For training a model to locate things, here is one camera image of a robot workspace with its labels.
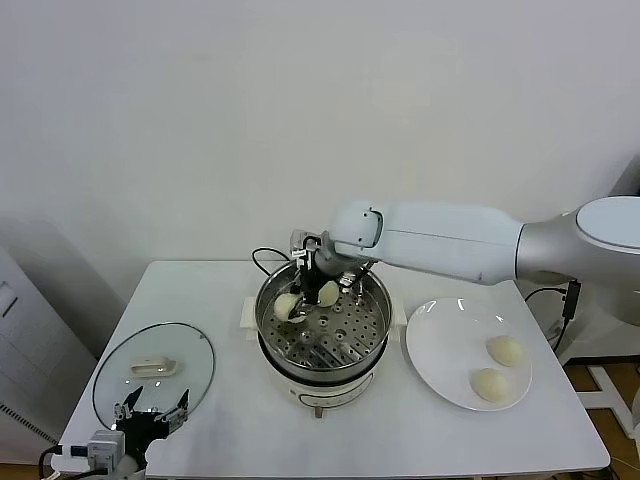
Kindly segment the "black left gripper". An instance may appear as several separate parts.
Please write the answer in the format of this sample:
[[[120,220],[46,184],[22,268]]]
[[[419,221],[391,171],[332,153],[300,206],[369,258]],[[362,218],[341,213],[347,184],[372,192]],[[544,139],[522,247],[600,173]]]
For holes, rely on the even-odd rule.
[[[176,431],[188,419],[189,393],[186,389],[176,405],[161,414],[151,411],[134,411],[142,387],[129,393],[122,403],[114,405],[116,429],[124,433],[126,443],[150,443],[166,439],[169,431]]]

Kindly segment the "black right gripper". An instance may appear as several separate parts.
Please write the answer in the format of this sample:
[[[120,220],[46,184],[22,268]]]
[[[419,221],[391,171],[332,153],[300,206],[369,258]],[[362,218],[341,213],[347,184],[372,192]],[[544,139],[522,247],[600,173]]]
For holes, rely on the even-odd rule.
[[[307,315],[306,304],[319,302],[319,291],[326,284],[326,275],[319,269],[313,255],[306,255],[299,267],[301,293],[295,296],[295,301],[289,311],[289,321],[303,321]],[[336,280],[340,288],[352,288],[363,276],[363,270],[345,271]]]

